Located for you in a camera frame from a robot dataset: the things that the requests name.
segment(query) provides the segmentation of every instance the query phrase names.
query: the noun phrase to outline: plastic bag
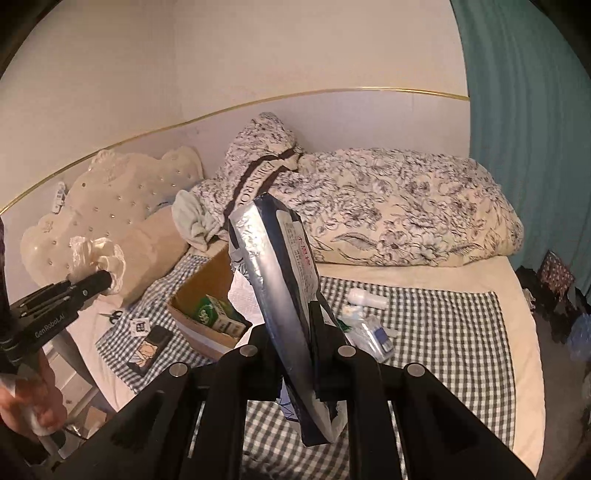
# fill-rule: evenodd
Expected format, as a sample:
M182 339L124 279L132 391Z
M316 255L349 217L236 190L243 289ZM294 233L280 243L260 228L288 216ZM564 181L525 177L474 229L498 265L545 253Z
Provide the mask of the plastic bag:
M281 409L294 428L297 418L304 445L335 442L347 422L346 403L322 402L314 392L311 302L319 302L326 324L338 326L320 292L301 219L266 193L235 209L230 222L230 238L242 252L267 332L284 367L287 395L280 400Z
M394 353L394 346L375 315L365 315L359 305L344 305L340 312L340 325L347 340L369 353L379 363L385 362Z
M72 273L68 280L76 283L89 275L106 270L111 274L113 282L104 295L119 293L123 285L125 274L125 258L121 247L108 238L89 240L83 236L74 236L70 239L72 249Z
M591 316L584 313L575 321L566 345L571 360L586 362L591 358Z

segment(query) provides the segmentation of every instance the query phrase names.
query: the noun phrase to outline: smartphone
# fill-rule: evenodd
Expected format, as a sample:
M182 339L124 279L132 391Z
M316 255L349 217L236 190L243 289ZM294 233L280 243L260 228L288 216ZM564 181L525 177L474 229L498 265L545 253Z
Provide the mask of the smartphone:
M139 344L138 349L127 362L127 366L143 377L172 337L173 333L170 330L155 325L148 336Z

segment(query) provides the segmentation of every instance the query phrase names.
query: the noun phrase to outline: pillow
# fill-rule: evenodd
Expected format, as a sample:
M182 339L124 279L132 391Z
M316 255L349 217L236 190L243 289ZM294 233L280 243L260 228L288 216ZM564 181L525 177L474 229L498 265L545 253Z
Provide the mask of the pillow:
M214 178L192 190L217 223L210 229L227 229L234 208L266 192L280 173L297 171L300 155L294 134L273 113L251 120L231 143Z
M125 261L121 289L114 295L101 296L116 307L126 307L140 298L146 288L176 265L189 247L174 226L170 206L135 225L118 244Z
M458 267L523 242L501 186L471 158L349 149L299 167L269 193L300 214L316 261Z

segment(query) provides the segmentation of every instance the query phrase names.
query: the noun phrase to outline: checkered bed sheet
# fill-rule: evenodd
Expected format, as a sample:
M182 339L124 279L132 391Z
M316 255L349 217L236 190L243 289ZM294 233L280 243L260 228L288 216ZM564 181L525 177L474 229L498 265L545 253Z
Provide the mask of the checkered bed sheet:
M138 304L97 343L109 367L135 392L141 390L173 362L193 366L209 360L195 353L175 327L166 309L174 292L207 261L186 255L166 277L156 281ZM393 340L395 354L387 362L403 367L410 362L425 365L451 392L478 416L507 446L515 429L515 382L498 299L493 292L457 293L321 278L321 288L338 314L351 288L364 288L388 297L389 308L366 307L386 327L399 334ZM126 363L141 339L129 335L128 322L149 317L174 332L145 378ZM346 479L349 475L348 434L332 445L306 448L272 402L249 401L244 435L243 467L274 479ZM406 478L404 460L402 470Z

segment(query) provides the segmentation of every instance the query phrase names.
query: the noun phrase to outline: bed sheet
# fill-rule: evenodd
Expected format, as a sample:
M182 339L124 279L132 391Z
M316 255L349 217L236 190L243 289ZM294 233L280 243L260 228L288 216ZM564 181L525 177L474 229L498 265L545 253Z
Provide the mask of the bed sheet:
M395 287L481 293L494 291L505 321L517 395L514 453L537 473L544 444L545 406L540 349L521 286L506 257L493 257L463 267L362 267L318 264L320 275ZM97 386L115 410L134 396L99 356L95 343L109 329L99 315L112 306L97 300L68 327Z

